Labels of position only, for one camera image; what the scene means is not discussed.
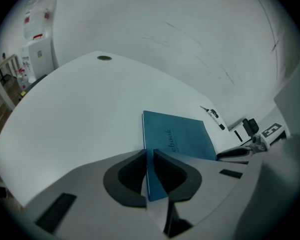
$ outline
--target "blue book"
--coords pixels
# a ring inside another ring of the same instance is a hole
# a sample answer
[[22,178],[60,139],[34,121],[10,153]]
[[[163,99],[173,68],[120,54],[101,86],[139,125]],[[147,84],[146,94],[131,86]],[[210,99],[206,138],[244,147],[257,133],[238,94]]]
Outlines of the blue book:
[[211,139],[204,123],[199,120],[144,111],[143,136],[144,148],[147,150],[147,192],[151,202],[167,197],[154,173],[154,149],[216,160]]

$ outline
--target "circular hole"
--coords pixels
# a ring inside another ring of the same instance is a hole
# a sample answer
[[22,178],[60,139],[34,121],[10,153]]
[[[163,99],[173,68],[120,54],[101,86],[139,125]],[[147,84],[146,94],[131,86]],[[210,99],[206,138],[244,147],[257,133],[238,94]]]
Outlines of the circular hole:
[[112,58],[109,56],[101,55],[101,56],[98,56],[98,60],[109,61],[109,60],[112,60]]

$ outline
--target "pen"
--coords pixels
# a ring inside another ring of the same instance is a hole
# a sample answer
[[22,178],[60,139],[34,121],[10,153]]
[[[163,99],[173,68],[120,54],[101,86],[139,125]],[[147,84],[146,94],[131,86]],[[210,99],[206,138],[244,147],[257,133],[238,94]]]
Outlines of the pen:
[[218,124],[218,126],[222,129],[222,130],[224,130],[225,129],[225,127],[224,127],[224,125],[222,125],[219,121],[218,121],[218,118],[219,118],[219,115],[216,113],[216,111],[215,110],[213,110],[213,109],[207,109],[207,108],[205,108],[205,107],[202,107],[202,106],[200,106],[202,109],[204,109],[209,115],[210,115],[210,117],[211,118],[213,118],[213,120]]

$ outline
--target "book cover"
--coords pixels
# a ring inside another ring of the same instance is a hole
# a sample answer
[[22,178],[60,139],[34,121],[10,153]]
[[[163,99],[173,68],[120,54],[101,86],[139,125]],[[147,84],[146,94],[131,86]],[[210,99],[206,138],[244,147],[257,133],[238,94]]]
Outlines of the book cover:
[[150,201],[167,197],[154,173],[153,150],[216,160],[211,139],[200,120],[143,112],[144,148],[147,149],[147,190]]

